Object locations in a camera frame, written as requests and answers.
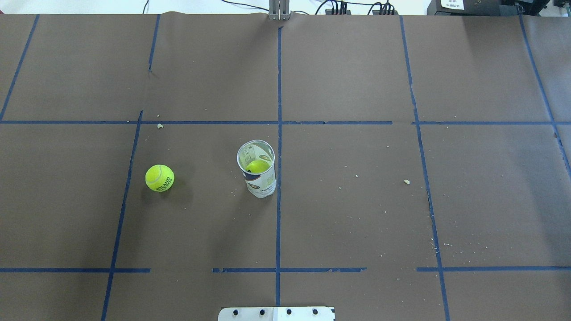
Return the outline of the yellow-green tennis ball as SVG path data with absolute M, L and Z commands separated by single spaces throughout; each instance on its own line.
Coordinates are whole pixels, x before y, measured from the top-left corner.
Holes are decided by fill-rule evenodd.
M 145 184 L 155 192 L 167 191 L 173 186 L 174 180 L 173 170 L 165 165 L 153 165 L 145 173 Z

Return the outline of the tennis ball inside can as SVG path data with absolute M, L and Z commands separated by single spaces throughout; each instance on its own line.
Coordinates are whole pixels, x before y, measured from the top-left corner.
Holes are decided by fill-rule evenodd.
M 264 173 L 271 167 L 271 163 L 263 160 L 263 159 L 256 159 L 251 161 L 246 167 L 245 170 L 249 173 Z

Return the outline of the clear plastic ball can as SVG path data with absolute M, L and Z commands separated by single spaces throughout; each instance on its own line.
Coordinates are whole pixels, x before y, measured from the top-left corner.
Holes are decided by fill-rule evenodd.
M 249 192 L 257 198 L 272 195 L 277 187 L 275 174 L 275 153 L 270 144 L 263 140 L 252 140 L 237 150 L 236 161 Z M 271 167 L 264 173 L 249 173 L 245 167 L 253 160 L 263 159 L 271 163 Z

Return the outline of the white metal plate with holes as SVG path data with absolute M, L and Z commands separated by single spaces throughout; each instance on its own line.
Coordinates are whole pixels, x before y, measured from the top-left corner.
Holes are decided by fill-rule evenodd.
M 335 321 L 335 309 L 327 306 L 227 307 L 219 321 Z

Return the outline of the black power strip left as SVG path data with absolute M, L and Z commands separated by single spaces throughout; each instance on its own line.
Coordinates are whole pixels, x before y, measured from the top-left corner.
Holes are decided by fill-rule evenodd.
M 329 11 L 326 9 L 326 14 L 334 16 L 348 14 L 348 3 L 345 2 L 344 0 L 325 0 L 324 2 L 322 2 L 322 4 L 320 5 L 315 14 L 318 14 L 322 6 L 328 3 L 331 4 L 331 9 Z

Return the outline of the black power strip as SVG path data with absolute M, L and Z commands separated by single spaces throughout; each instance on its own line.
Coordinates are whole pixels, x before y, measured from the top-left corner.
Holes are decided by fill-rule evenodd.
M 322 2 L 322 4 L 320 5 L 315 14 L 318 14 L 322 6 L 328 3 L 331 4 L 331 9 L 329 11 L 326 9 L 326 14 L 334 16 L 348 14 L 348 3 L 345 2 L 344 0 L 325 0 L 324 2 Z
M 367 14 L 373 16 L 397 16 L 398 12 L 389 0 L 387 0 L 384 3 L 376 2 L 372 4 Z

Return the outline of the black power strip right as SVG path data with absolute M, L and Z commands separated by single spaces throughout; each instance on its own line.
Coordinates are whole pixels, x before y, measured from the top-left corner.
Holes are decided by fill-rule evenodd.
M 367 14 L 373 16 L 397 16 L 398 12 L 389 0 L 387 0 L 384 3 L 376 2 L 372 4 Z

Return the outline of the black equipment box with label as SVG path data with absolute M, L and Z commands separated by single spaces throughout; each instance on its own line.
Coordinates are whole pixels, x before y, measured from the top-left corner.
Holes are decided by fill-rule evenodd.
M 428 16 L 538 16 L 548 0 L 431 0 Z

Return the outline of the grey metal post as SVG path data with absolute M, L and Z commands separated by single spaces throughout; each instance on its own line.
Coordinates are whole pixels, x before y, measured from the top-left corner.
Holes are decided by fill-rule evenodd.
M 289 0 L 269 0 L 269 20 L 286 21 L 291 18 Z

